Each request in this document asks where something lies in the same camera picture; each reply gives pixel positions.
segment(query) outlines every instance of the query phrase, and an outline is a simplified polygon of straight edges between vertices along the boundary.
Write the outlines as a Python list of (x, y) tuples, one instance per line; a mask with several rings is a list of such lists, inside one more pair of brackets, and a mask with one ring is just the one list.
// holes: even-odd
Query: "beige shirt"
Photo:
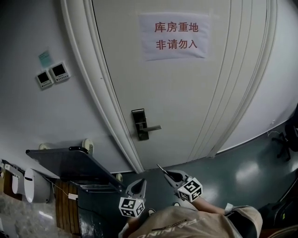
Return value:
[[(252, 207), (234, 207), (256, 229), (255, 236), (260, 235), (262, 218)], [(224, 215), (198, 212), (189, 208), (172, 206), (151, 215), (145, 223), (129, 238), (241, 238), (231, 220)]]

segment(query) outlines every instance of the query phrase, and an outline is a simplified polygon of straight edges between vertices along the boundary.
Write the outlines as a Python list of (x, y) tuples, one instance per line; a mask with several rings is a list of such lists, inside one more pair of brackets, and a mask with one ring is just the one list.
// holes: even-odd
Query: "person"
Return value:
[(119, 238), (258, 238), (262, 228), (261, 214), (251, 206), (225, 209), (203, 198), (192, 202), (197, 209), (178, 203), (162, 211), (149, 209), (149, 217), (141, 225), (138, 218), (128, 218)]

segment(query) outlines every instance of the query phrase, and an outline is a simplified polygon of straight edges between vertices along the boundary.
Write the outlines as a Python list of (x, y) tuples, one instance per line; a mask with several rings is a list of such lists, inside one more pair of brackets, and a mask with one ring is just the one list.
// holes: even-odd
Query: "white container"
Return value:
[(22, 194), (25, 195), (25, 187), (24, 187), (24, 176), (20, 177), (13, 175), (13, 192), (14, 194)]
[(46, 203), (49, 201), (51, 185), (35, 170), (26, 169), (24, 186), (29, 203)]

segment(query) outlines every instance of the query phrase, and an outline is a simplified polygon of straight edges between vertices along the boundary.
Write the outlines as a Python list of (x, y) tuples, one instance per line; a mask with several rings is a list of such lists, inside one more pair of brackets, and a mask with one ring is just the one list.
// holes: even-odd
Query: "white wall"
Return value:
[[(0, 158), (53, 175), (25, 154), (41, 143), (95, 144), (94, 157), (110, 172), (131, 171), (105, 127), (72, 53), (58, 0), (6, 0), (0, 6)], [(34, 78), (38, 55), (49, 50), (72, 77), (42, 91)]]
[(275, 41), (265, 74), (249, 108), (220, 151), (285, 122), (297, 103), (298, 10), (291, 0), (279, 0)]

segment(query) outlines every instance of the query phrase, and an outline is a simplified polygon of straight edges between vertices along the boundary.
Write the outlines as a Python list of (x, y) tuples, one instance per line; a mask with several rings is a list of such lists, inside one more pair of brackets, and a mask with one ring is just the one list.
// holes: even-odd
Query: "baseboard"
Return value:
[(247, 142), (249, 142), (249, 141), (251, 141), (251, 140), (253, 140), (253, 139), (255, 139), (255, 138), (257, 138), (257, 137), (259, 137), (259, 136), (261, 136), (261, 135), (263, 135), (263, 134), (265, 134), (265, 133), (267, 133), (268, 131), (271, 131), (271, 130), (273, 130), (274, 128), (276, 128), (276, 127), (280, 126), (281, 124), (285, 123), (286, 121), (287, 121), (287, 120), (285, 120), (285, 121), (284, 121), (284, 122), (282, 122), (282, 123), (279, 123), (278, 125), (276, 125), (276, 126), (272, 127), (271, 129), (269, 129), (269, 130), (267, 130), (267, 131), (265, 131), (265, 132), (263, 132), (263, 133), (261, 133), (261, 134), (259, 134), (259, 135), (255, 136), (255, 137), (253, 137), (253, 138), (251, 138), (251, 139), (248, 139), (248, 140), (246, 140), (246, 141), (244, 141), (244, 142), (241, 142), (241, 143), (239, 143), (239, 144), (236, 144), (236, 145), (233, 145), (233, 146), (231, 146), (231, 147), (228, 147), (228, 148), (226, 148), (226, 149), (223, 149), (223, 150), (221, 150), (221, 151), (217, 152), (216, 154), (219, 154), (219, 153), (221, 153), (221, 152), (224, 152), (224, 151), (227, 151), (227, 150), (233, 149), (233, 148), (235, 148), (235, 147), (237, 147), (237, 146), (240, 146), (240, 145), (242, 145), (242, 144), (245, 144), (245, 143), (247, 143)]

